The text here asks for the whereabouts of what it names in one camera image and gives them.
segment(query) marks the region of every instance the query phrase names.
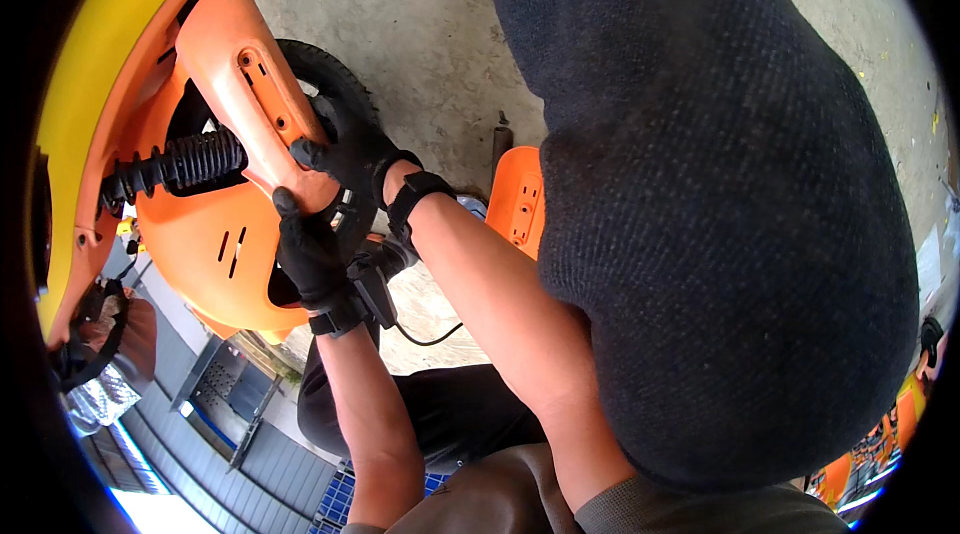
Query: gloved hand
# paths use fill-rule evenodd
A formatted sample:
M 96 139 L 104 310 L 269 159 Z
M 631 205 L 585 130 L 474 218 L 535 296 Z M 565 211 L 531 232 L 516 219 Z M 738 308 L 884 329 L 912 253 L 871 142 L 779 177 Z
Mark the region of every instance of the gloved hand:
M 401 159 L 420 168 L 424 165 L 410 151 L 397 148 L 378 125 L 356 114 L 344 101 L 324 96 L 317 97 L 313 105 L 333 124 L 337 142 L 325 147 L 301 138 L 290 145 L 290 154 L 307 168 L 329 174 L 345 189 L 372 198 L 386 211 L 383 179 L 390 166 Z
M 297 199 L 287 188 L 275 189 L 272 200 L 280 214 L 276 260 L 296 285 L 303 308 L 318 310 L 331 295 L 350 286 L 337 234 L 319 214 L 302 217 Z

